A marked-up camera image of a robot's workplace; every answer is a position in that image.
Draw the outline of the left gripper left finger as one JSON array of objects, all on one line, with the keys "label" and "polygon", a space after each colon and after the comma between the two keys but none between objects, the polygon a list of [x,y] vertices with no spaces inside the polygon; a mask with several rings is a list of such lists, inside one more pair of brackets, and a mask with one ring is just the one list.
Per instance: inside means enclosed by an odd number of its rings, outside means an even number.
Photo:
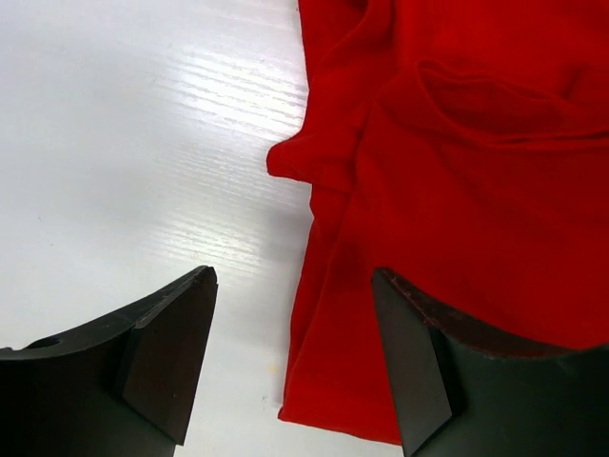
[{"label": "left gripper left finger", "polygon": [[187,437],[217,297],[198,267],[76,328],[1,351],[5,456],[171,456]]}]

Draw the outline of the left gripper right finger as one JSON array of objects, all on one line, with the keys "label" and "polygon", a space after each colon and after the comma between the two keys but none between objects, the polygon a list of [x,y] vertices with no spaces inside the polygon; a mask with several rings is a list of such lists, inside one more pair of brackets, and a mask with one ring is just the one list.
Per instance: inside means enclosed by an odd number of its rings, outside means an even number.
[{"label": "left gripper right finger", "polygon": [[386,268],[372,288],[405,455],[607,454],[607,346],[521,337]]}]

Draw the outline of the red t shirt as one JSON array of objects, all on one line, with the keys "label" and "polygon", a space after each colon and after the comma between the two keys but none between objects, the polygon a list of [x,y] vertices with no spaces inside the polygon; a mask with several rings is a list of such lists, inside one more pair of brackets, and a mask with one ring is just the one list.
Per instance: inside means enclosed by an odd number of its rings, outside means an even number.
[{"label": "red t shirt", "polygon": [[312,187],[282,421],[396,445],[370,280],[567,348],[608,340],[608,5],[302,1]]}]

